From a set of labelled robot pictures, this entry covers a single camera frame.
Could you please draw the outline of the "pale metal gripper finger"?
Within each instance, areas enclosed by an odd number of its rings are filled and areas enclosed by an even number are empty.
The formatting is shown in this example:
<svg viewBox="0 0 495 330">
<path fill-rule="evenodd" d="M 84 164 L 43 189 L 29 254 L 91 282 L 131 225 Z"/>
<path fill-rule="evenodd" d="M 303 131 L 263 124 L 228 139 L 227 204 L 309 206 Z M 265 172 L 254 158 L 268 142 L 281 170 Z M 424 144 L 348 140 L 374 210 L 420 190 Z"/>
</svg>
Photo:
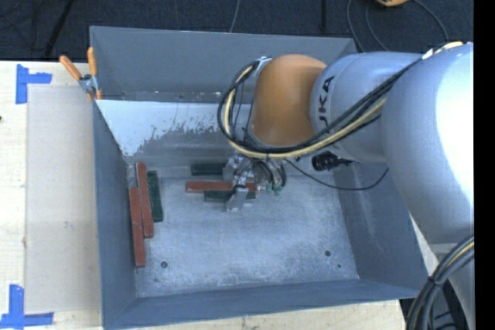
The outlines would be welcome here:
<svg viewBox="0 0 495 330">
<path fill-rule="evenodd" d="M 225 182 L 237 182 L 241 174 L 242 157 L 231 157 L 223 167 L 222 177 Z"/>
<path fill-rule="evenodd" d="M 226 201 L 226 211 L 237 212 L 242 209 L 246 202 L 248 193 L 249 190 L 247 187 L 235 187 L 233 192 L 230 194 L 230 198 Z"/>
</svg>

